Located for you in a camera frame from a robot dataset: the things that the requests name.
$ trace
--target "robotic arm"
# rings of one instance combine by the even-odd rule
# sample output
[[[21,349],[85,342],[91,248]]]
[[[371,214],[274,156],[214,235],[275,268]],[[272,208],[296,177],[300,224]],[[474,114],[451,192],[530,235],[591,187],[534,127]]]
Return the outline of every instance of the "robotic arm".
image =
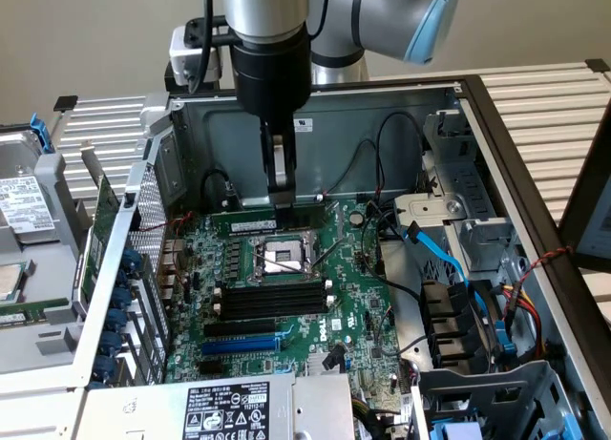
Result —
[[[295,201],[293,113],[306,104],[312,77],[317,84],[363,80],[365,50],[430,62],[456,2],[224,0],[230,39],[226,34],[224,43],[212,45],[230,46],[238,100],[261,121],[263,167],[276,208]],[[175,76],[187,71],[174,69]]]

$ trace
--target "white wall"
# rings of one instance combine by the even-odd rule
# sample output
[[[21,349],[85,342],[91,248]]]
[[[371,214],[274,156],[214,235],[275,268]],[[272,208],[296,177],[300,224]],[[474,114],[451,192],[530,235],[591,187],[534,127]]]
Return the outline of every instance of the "white wall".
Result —
[[[426,69],[370,54],[371,75],[601,57],[611,63],[611,0],[461,0]],[[50,118],[62,94],[163,89],[172,29],[201,0],[0,0],[0,123]],[[225,73],[223,85],[231,85]]]

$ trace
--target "motherboard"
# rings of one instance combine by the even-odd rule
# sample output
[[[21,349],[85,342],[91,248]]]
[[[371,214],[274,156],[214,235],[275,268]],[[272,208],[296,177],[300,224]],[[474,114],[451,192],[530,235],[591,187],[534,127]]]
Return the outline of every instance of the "motherboard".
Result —
[[[389,290],[364,265],[376,260],[375,230],[362,234],[366,206],[320,206],[313,225],[294,231],[227,213],[194,218],[166,242],[166,383],[342,371],[372,408],[401,406],[399,361],[382,352],[397,347],[391,315],[378,332]],[[338,351],[341,364],[329,368]]]

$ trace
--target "blue pcie slot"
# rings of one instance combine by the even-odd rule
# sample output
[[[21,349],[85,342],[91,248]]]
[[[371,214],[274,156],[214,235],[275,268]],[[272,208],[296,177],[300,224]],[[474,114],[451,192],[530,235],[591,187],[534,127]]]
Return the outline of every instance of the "blue pcie slot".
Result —
[[[259,337],[240,338],[237,340],[220,340],[201,345],[204,356],[230,354],[238,352],[280,351],[280,337],[263,335]]]

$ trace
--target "power supply label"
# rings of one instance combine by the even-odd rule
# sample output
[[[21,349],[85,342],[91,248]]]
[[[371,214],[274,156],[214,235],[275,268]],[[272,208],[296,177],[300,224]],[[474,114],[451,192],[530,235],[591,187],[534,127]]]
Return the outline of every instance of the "power supply label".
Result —
[[[190,388],[183,440],[266,440],[269,383]]]
[[[0,210],[17,235],[55,228],[34,176],[0,179]]]

